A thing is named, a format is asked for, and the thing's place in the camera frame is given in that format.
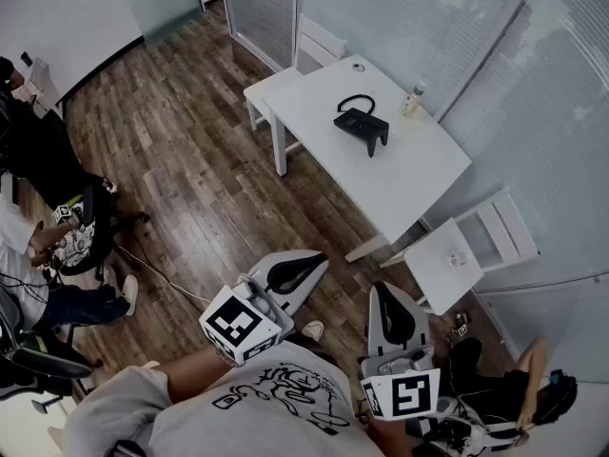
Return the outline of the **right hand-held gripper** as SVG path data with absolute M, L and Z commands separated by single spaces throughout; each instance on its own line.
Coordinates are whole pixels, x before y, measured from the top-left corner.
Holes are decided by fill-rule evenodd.
M 377 281 L 370 290 L 366 340 L 367 354 L 374 357 L 359 361 L 358 377 L 372 416 L 381 421 L 442 418 L 452 400 L 441 397 L 441 371 L 434 367 L 434 349 L 425 346 L 431 340 L 427 313 L 406 292 L 393 285 L 387 289 Z M 384 354 L 387 341 L 412 349 Z

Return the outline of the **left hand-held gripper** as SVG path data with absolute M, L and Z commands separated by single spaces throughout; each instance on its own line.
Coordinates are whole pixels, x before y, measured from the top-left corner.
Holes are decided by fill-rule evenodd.
M 268 254 L 250 270 L 252 278 L 241 275 L 211 301 L 199 318 L 206 338 L 237 366 L 280 344 L 294 329 L 288 314 L 307 301 L 328 267 L 316 250 Z

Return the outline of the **person's left forearm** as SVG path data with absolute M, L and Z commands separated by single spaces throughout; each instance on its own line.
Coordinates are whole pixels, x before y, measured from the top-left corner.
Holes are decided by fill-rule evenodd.
M 196 397 L 227 374 L 232 365 L 207 346 L 156 367 L 167 377 L 167 392 L 173 404 Z

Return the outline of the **person's right forearm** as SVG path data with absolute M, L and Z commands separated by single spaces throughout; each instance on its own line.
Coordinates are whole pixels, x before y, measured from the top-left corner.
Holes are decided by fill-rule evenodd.
M 412 443 L 406 435 L 405 421 L 371 419 L 367 434 L 385 457 L 412 457 Z

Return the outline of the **white table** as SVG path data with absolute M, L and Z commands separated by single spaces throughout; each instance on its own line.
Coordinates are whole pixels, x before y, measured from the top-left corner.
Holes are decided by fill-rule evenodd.
M 352 69 L 365 65 L 365 72 Z M 337 106 L 353 94 L 376 102 L 374 113 L 389 124 L 388 143 L 372 158 L 366 145 L 333 124 Z M 465 172 L 471 161 L 424 110 L 404 117 L 406 93 L 356 54 L 313 71 L 265 99 L 270 112 L 278 175 L 286 173 L 285 134 L 291 132 L 338 184 L 376 230 L 346 254 L 353 262 L 398 241 Z

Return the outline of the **grey printed t-shirt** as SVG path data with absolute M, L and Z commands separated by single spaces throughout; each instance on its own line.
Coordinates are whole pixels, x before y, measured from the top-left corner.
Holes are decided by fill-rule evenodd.
M 345 374 L 290 342 L 181 403 L 167 389 L 155 368 L 122 370 L 71 413 L 64 457 L 107 457 L 121 440 L 147 457 L 384 457 L 354 417 Z

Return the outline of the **clear bottle with white cap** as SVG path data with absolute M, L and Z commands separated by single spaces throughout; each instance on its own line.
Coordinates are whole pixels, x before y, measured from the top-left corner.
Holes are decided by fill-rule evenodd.
M 426 89 L 426 83 L 421 80 L 412 89 L 412 91 L 406 95 L 402 107 L 401 114 L 404 117 L 413 115 L 419 108 L 422 100 L 422 96 Z

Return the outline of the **black mesh office chair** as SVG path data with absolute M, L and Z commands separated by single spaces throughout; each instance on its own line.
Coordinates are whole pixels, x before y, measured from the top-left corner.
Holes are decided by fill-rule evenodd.
M 25 331 L 14 297 L 0 294 L 0 401 L 18 394 L 72 394 L 72 383 L 88 378 L 101 366 L 91 363 L 73 346 L 75 326 L 62 341 L 52 331 Z

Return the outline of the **frosted glass door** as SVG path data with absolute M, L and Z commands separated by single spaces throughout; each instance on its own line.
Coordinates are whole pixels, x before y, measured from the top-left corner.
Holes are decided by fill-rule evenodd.
M 202 12 L 199 0 L 128 0 L 147 45 L 156 45 Z

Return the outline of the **white radiator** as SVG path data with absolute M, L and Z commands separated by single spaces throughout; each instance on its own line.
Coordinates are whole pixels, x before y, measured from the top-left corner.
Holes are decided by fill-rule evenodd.
M 61 98 L 49 72 L 49 65 L 39 57 L 35 57 L 32 65 L 25 70 L 25 79 L 30 93 L 36 96 L 36 101 L 45 109 L 54 109 L 60 113 L 58 104 Z

